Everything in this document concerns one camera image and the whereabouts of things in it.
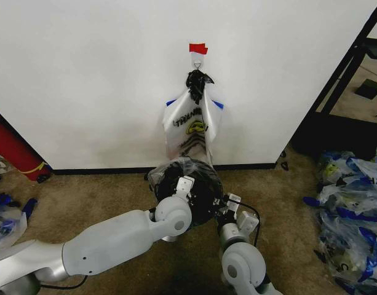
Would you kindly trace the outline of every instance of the hanging plastic bag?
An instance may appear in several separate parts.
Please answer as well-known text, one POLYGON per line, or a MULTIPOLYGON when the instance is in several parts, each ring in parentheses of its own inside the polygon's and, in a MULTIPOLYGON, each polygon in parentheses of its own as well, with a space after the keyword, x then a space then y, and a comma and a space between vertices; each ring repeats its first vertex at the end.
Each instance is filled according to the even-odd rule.
POLYGON ((202 61, 198 56, 207 52, 204 44, 200 45, 200 50, 190 47, 199 51, 192 53, 197 69, 188 74, 188 89, 184 94, 167 102, 163 124, 170 159, 190 156, 211 165, 210 145, 218 132, 224 106, 213 101, 206 92, 205 85, 214 81, 199 70, 202 61))
POLYGON ((26 214, 0 205, 0 249, 12 246, 27 228, 26 214))

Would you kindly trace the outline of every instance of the baseboard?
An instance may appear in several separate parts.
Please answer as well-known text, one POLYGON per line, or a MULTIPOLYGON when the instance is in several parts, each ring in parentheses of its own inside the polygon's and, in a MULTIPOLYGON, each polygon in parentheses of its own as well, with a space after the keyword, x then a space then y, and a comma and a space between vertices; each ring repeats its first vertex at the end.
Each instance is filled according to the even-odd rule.
MULTIPOLYGON (((253 169, 274 169, 275 163, 236 164, 236 165, 214 165, 215 170, 253 170, 253 169)), ((96 175, 96 174, 123 174, 123 173, 147 173, 155 167, 138 168, 101 168, 101 169, 55 169, 56 175, 96 175)))

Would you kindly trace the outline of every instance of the pile of plastic bags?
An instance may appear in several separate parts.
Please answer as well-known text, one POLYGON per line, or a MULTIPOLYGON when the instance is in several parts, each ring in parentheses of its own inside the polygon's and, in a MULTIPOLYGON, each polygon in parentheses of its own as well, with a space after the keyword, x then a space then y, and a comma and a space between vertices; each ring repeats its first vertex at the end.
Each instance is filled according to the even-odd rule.
POLYGON ((377 150, 371 161, 351 152, 326 152, 319 162, 320 251, 337 284, 349 294, 377 294, 377 150))

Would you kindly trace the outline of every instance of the red fire extinguisher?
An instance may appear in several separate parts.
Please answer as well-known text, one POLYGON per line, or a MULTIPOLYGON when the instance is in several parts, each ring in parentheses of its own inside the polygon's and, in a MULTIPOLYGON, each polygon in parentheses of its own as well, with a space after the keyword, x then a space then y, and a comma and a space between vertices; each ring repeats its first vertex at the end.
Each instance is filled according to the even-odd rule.
POLYGON ((41 183, 50 177, 49 166, 7 126, 1 115, 0 155, 30 180, 41 183))

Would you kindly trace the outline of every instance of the yellow logo on bag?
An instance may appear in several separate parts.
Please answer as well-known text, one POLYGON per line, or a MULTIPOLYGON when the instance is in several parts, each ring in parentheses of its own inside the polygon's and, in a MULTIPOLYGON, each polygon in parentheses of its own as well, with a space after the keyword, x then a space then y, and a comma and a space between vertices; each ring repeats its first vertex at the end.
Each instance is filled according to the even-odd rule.
POLYGON ((191 133, 205 133, 205 126, 202 121, 194 121, 191 123, 190 126, 188 126, 186 133, 191 134, 191 133))

